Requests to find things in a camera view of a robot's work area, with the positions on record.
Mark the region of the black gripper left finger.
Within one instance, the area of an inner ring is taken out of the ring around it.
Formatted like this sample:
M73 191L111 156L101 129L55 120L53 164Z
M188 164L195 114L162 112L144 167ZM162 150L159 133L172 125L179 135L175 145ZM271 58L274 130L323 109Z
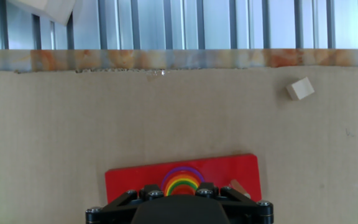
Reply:
M130 223L142 203L164 196L157 184L145 185L139 191L127 190L104 207L88 208L85 211L85 223Z

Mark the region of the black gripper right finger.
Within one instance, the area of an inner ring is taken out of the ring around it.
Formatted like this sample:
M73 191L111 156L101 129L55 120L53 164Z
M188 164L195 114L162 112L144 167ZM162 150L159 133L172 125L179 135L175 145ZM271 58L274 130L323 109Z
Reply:
M273 204L266 200L253 201L236 189L217 187L211 182L202 182L195 190L195 196L213 199L222 208L219 215L224 215L229 223L273 224Z

